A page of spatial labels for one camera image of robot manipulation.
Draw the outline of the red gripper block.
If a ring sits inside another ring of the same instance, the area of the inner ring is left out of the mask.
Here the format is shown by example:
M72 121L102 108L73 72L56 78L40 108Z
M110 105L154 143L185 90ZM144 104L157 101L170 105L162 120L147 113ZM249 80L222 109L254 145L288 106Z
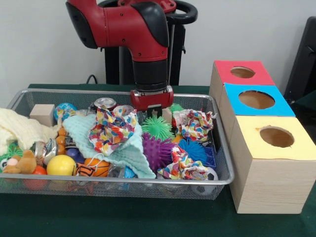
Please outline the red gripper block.
M140 92L136 89L130 92L131 103L138 111L144 111L144 120L150 117L149 108L157 107L157 117L162 117L162 109L172 105L173 97L171 86L158 92Z

